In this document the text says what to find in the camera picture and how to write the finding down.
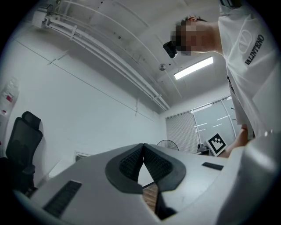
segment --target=black office chair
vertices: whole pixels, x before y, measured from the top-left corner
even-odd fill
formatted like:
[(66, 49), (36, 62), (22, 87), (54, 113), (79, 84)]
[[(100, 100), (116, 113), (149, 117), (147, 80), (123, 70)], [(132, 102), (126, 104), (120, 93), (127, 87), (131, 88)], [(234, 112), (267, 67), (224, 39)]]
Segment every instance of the black office chair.
[(30, 112), (16, 118), (6, 149), (12, 187), (22, 193), (34, 188), (32, 159), (43, 137), (39, 131), (40, 122), (41, 119)]

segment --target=ceiling pipe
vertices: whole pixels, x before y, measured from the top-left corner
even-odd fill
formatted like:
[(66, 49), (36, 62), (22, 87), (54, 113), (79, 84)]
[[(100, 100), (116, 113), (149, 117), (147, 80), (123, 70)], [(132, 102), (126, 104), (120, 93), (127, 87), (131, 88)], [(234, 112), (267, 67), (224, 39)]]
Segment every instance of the ceiling pipe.
[[(58, 27), (54, 24), (50, 24), (49, 25), (50, 28), (58, 31), (59, 33), (67, 36), (68, 38), (71, 37), (71, 32), (68, 32), (66, 30), (64, 30), (61, 27)], [(117, 72), (119, 72), (120, 74), (122, 74), (125, 78), (127, 78), (130, 82), (132, 82), (135, 86), (137, 86), (142, 92), (144, 92), (149, 98), (153, 99), (154, 95), (153, 93), (151, 93), (144, 85), (142, 85), (136, 78), (134, 78), (130, 73), (128, 73), (128, 71), (126, 71), (119, 63), (115, 62), (114, 60), (112, 60), (112, 58), (110, 58), (109, 56), (107, 56), (105, 53), (103, 53), (102, 51), (100, 51), (99, 49), (97, 49), (95, 46), (93, 46), (92, 44), (86, 42), (85, 40), (83, 40), (82, 38), (78, 37), (77, 35), (73, 36), (73, 41), (75, 41), (76, 43), (78, 43), (79, 45), (81, 45), (82, 47), (84, 47), (85, 49), (87, 49), (88, 51), (90, 51), (92, 54), (96, 55), (98, 58), (100, 58), (102, 61), (106, 62), (109, 66), (111, 66), (112, 68), (114, 68)], [(164, 110), (166, 111), (166, 107), (157, 99), (155, 100), (155, 102)]]
[[(119, 2), (119, 1), (114, 1), (115, 4), (119, 5), (120, 7), (124, 8), (125, 10), (127, 10), (128, 12), (130, 12), (135, 18), (137, 18), (146, 28), (150, 29), (150, 25), (144, 21), (136, 12), (134, 12), (133, 10), (131, 10), (130, 8), (128, 8), (126, 5), (124, 5), (123, 3)], [(153, 33), (153, 35), (155, 36), (155, 38), (157, 39), (157, 41), (160, 43), (161, 47), (163, 46), (164, 42), (162, 41), (162, 39), (156, 34)], [(173, 61), (173, 63), (175, 65), (178, 65), (178, 63), (175, 61), (175, 59), (170, 58), (170, 60)]]
[[(69, 30), (73, 30), (74, 26), (68, 25), (64, 22), (58, 21), (55, 18), (51, 17), (49, 18), (50, 22), (59, 24)], [(113, 52), (111, 49), (109, 49), (107, 46), (105, 46), (104, 44), (102, 44), (101, 42), (99, 42), (98, 40), (96, 40), (95, 38), (93, 38), (92, 36), (90, 36), (89, 34), (76, 29), (75, 30), (76, 33), (78, 33), (79, 35), (87, 38), (89, 41), (91, 41), (92, 43), (94, 43), (95, 45), (97, 45), (98, 47), (102, 48), (104, 51), (106, 51), (107, 53), (109, 53), (113, 58), (115, 58), (117, 61), (119, 61), (122, 65), (124, 65), (125, 68), (127, 68), (132, 74), (134, 74), (145, 86), (147, 86), (147, 88), (152, 92), (151, 96), (152, 98), (154, 98), (155, 96), (158, 96), (159, 93), (157, 93), (157, 91), (137, 72), (135, 71), (134, 68), (132, 68), (127, 62), (125, 62), (122, 58), (120, 58), (115, 52)], [(169, 105), (165, 102), (165, 100), (160, 97), (159, 100), (165, 105), (165, 107), (167, 109), (170, 109)]]
[[(80, 6), (80, 7), (89, 9), (89, 10), (91, 10), (91, 11), (93, 11), (93, 12), (96, 12), (96, 13), (98, 13), (98, 14), (100, 14), (100, 15), (106, 17), (106, 18), (108, 18), (108, 19), (111, 20), (112, 22), (118, 24), (118, 25), (121, 26), (123, 29), (125, 29), (129, 34), (131, 34), (134, 38), (136, 38), (136, 39), (148, 50), (148, 52), (154, 57), (154, 59), (158, 62), (159, 65), (161, 64), (161, 62), (160, 62), (160, 61), (156, 58), (156, 56), (150, 51), (150, 49), (149, 49), (136, 35), (134, 35), (134, 34), (133, 34), (132, 32), (130, 32), (126, 27), (124, 27), (122, 24), (120, 24), (120, 23), (117, 22), (116, 20), (114, 20), (114, 19), (112, 19), (111, 17), (109, 17), (109, 16), (107, 16), (107, 15), (105, 15), (105, 14), (103, 14), (103, 13), (101, 13), (101, 12), (95, 10), (95, 9), (92, 9), (92, 8), (90, 8), (90, 7), (88, 7), (88, 6), (85, 6), (85, 5), (76, 3), (76, 2), (66, 1), (66, 0), (61, 1), (61, 3), (63, 3), (63, 2), (65, 2), (65, 3), (70, 3), (70, 4), (74, 4), (74, 5), (78, 5), (78, 6)], [(176, 91), (178, 92), (178, 94), (179, 94), (180, 97), (182, 98), (182, 95), (180, 94), (180, 91), (177, 89), (177, 87), (176, 87), (174, 81), (172, 80), (172, 78), (170, 77), (170, 75), (167, 73), (166, 70), (165, 70), (164, 72), (165, 72), (165, 74), (168, 76), (168, 78), (171, 80), (171, 82), (172, 82), (173, 86), (175, 87)]]
[(155, 86), (156, 86), (157, 88), (159, 88), (159, 90), (160, 90), (166, 97), (168, 97), (168, 95), (166, 94), (166, 92), (160, 87), (160, 85), (159, 85), (159, 84), (156, 82), (156, 80), (149, 74), (149, 72), (148, 72), (143, 66), (141, 66), (141, 65), (139, 64), (139, 62), (138, 62), (132, 55), (130, 55), (129, 52), (127, 52), (123, 47), (121, 47), (120, 45), (118, 45), (117, 43), (115, 43), (115, 42), (114, 42), (112, 39), (110, 39), (107, 35), (105, 35), (104, 33), (98, 31), (98, 30), (95, 29), (94, 27), (91, 27), (91, 26), (89, 26), (88, 24), (86, 24), (86, 23), (84, 23), (84, 22), (82, 22), (82, 21), (80, 21), (80, 20), (78, 20), (78, 19), (72, 18), (72, 17), (70, 17), (70, 16), (63, 15), (63, 14), (61, 14), (61, 13), (55, 13), (55, 14), (57, 14), (57, 15), (59, 15), (59, 16), (62, 16), (62, 19), (66, 20), (66, 21), (68, 21), (68, 22), (71, 22), (71, 23), (73, 23), (73, 24), (79, 25), (79, 26), (81, 26), (81, 27), (83, 27), (83, 28), (85, 28), (85, 29), (87, 29), (87, 30), (93, 32), (93, 33), (97, 33), (98, 35), (100, 35), (100, 36), (103, 37), (103, 38), (108, 39), (110, 42), (112, 42), (114, 45), (116, 45), (118, 48), (120, 48), (124, 53), (126, 53), (131, 59), (133, 59), (133, 60), (135, 61), (135, 63), (139, 66), (139, 68), (140, 68), (141, 70), (143, 70), (144, 74), (155, 84)]
[(70, 8), (70, 3), (67, 4), (66, 8), (65, 8), (65, 12), (64, 12), (64, 15), (67, 15), (68, 11), (69, 11), (69, 8)]

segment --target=window blind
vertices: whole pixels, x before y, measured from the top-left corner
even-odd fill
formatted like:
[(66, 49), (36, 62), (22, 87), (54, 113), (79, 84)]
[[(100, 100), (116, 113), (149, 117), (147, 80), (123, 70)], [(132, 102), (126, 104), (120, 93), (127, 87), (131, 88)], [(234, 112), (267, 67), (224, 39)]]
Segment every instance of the window blind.
[(195, 119), (192, 113), (184, 113), (166, 119), (167, 137), (176, 143), (180, 151), (195, 153), (200, 143), (195, 132)]

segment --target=fluorescent light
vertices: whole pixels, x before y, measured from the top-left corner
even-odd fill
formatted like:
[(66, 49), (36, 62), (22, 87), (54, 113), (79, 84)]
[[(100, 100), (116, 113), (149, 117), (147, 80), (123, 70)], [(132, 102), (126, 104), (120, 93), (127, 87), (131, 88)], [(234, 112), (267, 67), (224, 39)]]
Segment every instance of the fluorescent light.
[(202, 109), (206, 109), (206, 108), (211, 107), (211, 106), (212, 106), (212, 104), (205, 105), (205, 106), (203, 106), (203, 107), (201, 107), (201, 108), (192, 110), (190, 113), (195, 113), (195, 112), (198, 112), (198, 111), (200, 111), (200, 110), (202, 110)]
[[(204, 130), (206, 130), (206, 129), (203, 129), (203, 130), (199, 130), (199, 131), (204, 131)], [(199, 131), (195, 131), (195, 132), (199, 132)]]
[(191, 65), (191, 66), (189, 66), (189, 67), (187, 67), (187, 68), (185, 68), (185, 69), (175, 73), (174, 76), (178, 80), (178, 79), (180, 79), (180, 78), (182, 78), (182, 77), (184, 77), (184, 76), (186, 76), (186, 75), (188, 75), (188, 74), (190, 74), (190, 73), (192, 73), (192, 72), (194, 72), (194, 71), (196, 71), (198, 69), (201, 69), (201, 68), (203, 68), (203, 67), (205, 67), (207, 65), (210, 65), (212, 63), (213, 63), (213, 58), (212, 57), (207, 58), (207, 59), (205, 59), (203, 61), (200, 61), (200, 62), (198, 62), (198, 63), (196, 63), (194, 65)]
[[(222, 124), (222, 123), (221, 123), (221, 124)], [(221, 124), (215, 125), (215, 126), (213, 126), (213, 127), (217, 127), (217, 126), (220, 126)]]
[(202, 126), (202, 125), (205, 125), (205, 124), (207, 124), (207, 123), (203, 123), (203, 124), (200, 124), (200, 125), (197, 125), (197, 126), (194, 126), (194, 127), (199, 127), (199, 126)]
[(226, 117), (229, 117), (229, 116), (230, 116), (230, 115), (228, 115), (228, 116), (224, 116), (224, 117), (219, 118), (219, 119), (217, 119), (217, 120), (221, 120), (221, 119), (226, 118)]

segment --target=white ceiling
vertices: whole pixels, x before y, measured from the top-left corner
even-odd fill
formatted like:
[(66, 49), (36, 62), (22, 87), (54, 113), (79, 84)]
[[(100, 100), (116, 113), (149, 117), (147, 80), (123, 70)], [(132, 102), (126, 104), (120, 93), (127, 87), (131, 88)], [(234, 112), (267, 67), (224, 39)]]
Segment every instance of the white ceiling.
[[(73, 0), (99, 11), (61, 3), (60, 14), (107, 45), (135, 68), (170, 105), (188, 100), (227, 83), (225, 60), (215, 53), (170, 59), (163, 44), (170, 41), (174, 24), (188, 15), (213, 22), (219, 17), (217, 0)], [(176, 80), (174, 73), (209, 56), (214, 63)], [(166, 71), (160, 71), (165, 63)]]

